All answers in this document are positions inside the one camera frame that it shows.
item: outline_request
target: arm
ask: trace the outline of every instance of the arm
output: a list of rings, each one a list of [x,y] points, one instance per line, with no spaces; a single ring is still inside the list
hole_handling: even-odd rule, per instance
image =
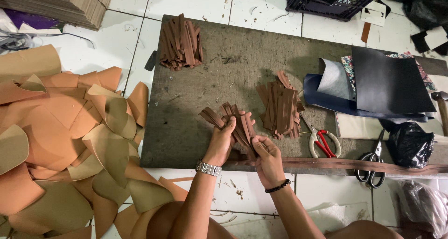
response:
[[[272,141],[263,136],[252,139],[259,154],[255,165],[260,181],[266,189],[280,186],[286,180],[281,152]],[[270,193],[289,238],[324,239],[322,232],[311,220],[290,185]]]
[[[231,150],[231,135],[235,126],[236,119],[232,116],[223,130],[215,127],[207,153],[202,159],[203,162],[222,166],[227,161]],[[172,225],[168,238],[200,239],[207,237],[215,184],[216,177],[206,173],[196,173],[187,199]]]

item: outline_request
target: work board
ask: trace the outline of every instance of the work board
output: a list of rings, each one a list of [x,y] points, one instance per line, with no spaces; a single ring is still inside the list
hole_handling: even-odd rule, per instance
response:
[[[162,27],[173,16],[164,15]],[[340,61],[351,55],[351,45],[284,35],[250,28],[223,25],[191,19],[201,28],[203,64],[181,71],[171,71],[159,63],[149,101],[146,132],[143,141],[141,167],[194,169],[210,142],[213,126],[199,112],[210,107],[216,112],[224,102],[237,104],[240,110],[252,112],[257,134],[272,138],[263,128],[260,115],[265,107],[255,89],[260,84],[276,80],[276,72],[284,70],[291,84],[302,90],[307,73],[319,73],[318,58]],[[159,60],[160,42],[157,60]],[[416,57],[428,74],[448,76],[446,62]],[[305,105],[302,114],[319,130],[336,134],[334,111]],[[309,131],[301,120],[301,132]],[[273,140],[285,157],[311,157],[308,148],[310,133],[298,139]],[[358,159],[372,150],[373,140],[341,139],[340,158]],[[325,157],[316,149],[319,157]],[[434,146],[431,164],[448,164],[448,147]],[[232,152],[231,158],[241,157]],[[383,149],[382,158],[392,163],[389,152]],[[224,165],[224,170],[254,171],[245,165]],[[353,174],[344,169],[284,168],[288,173]]]

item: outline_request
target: scissors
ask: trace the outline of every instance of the scissors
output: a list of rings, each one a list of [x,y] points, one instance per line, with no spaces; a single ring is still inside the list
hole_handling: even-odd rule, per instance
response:
[[[362,155],[359,158],[359,160],[384,163],[383,160],[379,158],[379,156],[381,155],[381,140],[383,140],[383,137],[384,137],[384,129],[381,131],[381,134],[379,135],[378,144],[376,145],[375,150],[373,152],[369,152],[367,154]],[[378,188],[383,184],[384,178],[386,176],[385,173],[380,173],[379,181],[376,185],[374,185],[373,177],[375,177],[376,172],[375,171],[364,171],[364,172],[365,172],[364,177],[361,177],[359,175],[359,170],[355,170],[356,179],[358,179],[360,182],[367,182],[372,188]]]
[[[316,144],[323,151],[323,153],[325,153],[325,155],[327,155],[328,158],[339,157],[341,154],[341,149],[340,149],[339,140],[336,138],[336,136],[334,136],[331,132],[329,132],[327,130],[317,131],[316,128],[310,122],[308,122],[308,120],[306,120],[306,118],[304,118],[302,114],[300,114],[300,115],[302,116],[303,120],[305,121],[306,125],[308,126],[308,128],[311,131],[311,137],[310,137],[310,141],[309,141],[311,156],[314,158],[319,158],[319,157],[317,157],[316,151],[314,150],[314,144]],[[335,143],[336,153],[333,153],[330,150],[330,148],[328,147],[327,141],[325,140],[325,138],[323,137],[322,134],[326,134],[327,136],[329,136],[330,139],[333,141],[333,143]],[[320,140],[322,140],[323,145],[319,142],[317,135],[319,135]]]

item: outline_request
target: beaded bracelet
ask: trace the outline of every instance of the beaded bracelet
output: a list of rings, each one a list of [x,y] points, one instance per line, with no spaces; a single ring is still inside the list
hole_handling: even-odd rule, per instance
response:
[[[275,191],[277,191],[277,190],[282,189],[283,187],[287,186],[287,185],[290,184],[290,183],[291,183],[291,181],[290,181],[289,179],[286,179],[286,180],[284,181],[284,183],[281,184],[280,186],[276,186],[276,187],[274,187],[274,188],[272,188],[272,189],[265,189],[264,191],[265,191],[266,193],[272,193],[272,192],[275,192]]]

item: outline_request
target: silver metal watch band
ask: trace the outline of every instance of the silver metal watch band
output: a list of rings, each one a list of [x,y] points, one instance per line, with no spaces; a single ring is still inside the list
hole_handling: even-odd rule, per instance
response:
[[[198,161],[198,164],[196,165],[196,171],[201,173],[207,173],[215,177],[219,176],[219,174],[221,173],[221,169],[222,168],[219,166],[209,165],[207,163],[202,162],[202,159],[200,159]]]

